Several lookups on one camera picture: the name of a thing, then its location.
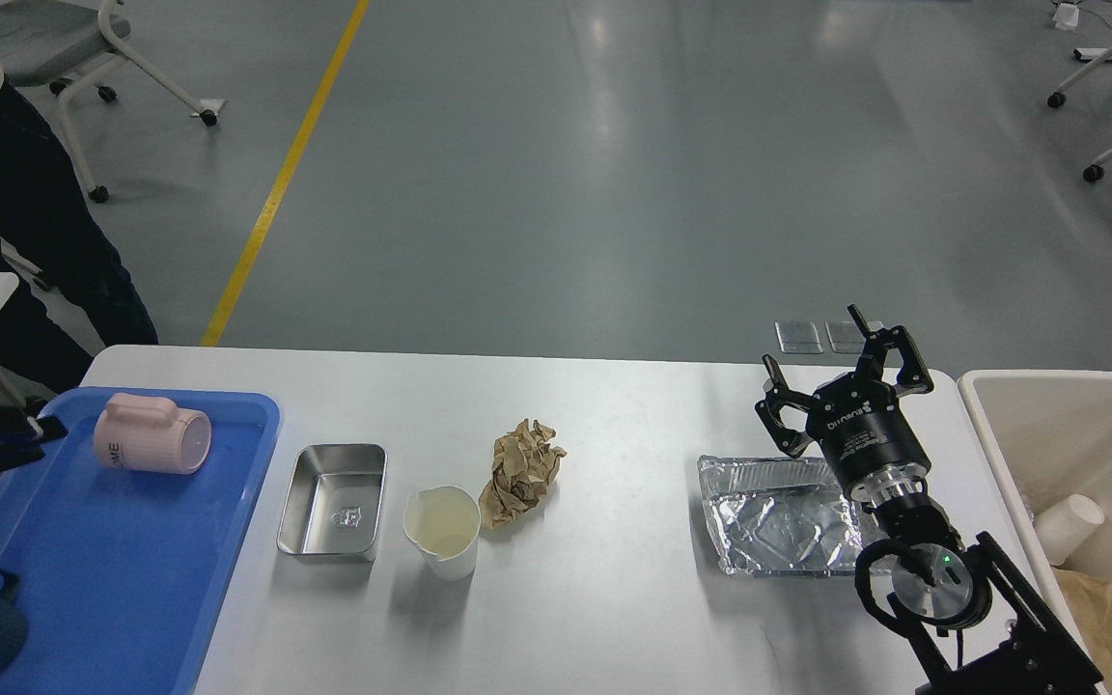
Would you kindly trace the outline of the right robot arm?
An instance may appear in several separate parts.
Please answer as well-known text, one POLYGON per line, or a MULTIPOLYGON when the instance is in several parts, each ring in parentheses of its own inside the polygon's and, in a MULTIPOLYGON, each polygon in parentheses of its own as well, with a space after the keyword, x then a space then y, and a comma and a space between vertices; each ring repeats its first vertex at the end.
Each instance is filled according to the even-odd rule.
POLYGON ((974 544, 929 493, 931 459, 901 410, 932 377, 904 326, 848 316, 862 338, 857 363, 815 393, 791 388, 767 355, 759 421, 791 458, 817 445, 848 502, 876 519, 881 540, 862 549, 853 589, 875 620, 909 643, 926 674, 923 694, 1095 694, 1103 675, 997 540, 974 544), (1007 637, 974 661, 950 664, 936 637, 985 620, 1002 598, 1015 613, 1007 637))

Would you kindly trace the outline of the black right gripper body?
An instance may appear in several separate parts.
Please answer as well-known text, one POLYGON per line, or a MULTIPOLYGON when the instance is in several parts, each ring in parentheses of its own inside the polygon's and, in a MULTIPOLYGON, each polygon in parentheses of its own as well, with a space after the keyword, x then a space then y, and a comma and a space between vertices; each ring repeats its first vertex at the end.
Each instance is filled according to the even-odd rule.
POLYGON ((807 431, 852 502, 897 500, 929 478, 929 455, 898 399, 895 384, 853 373, 815 391, 807 431))

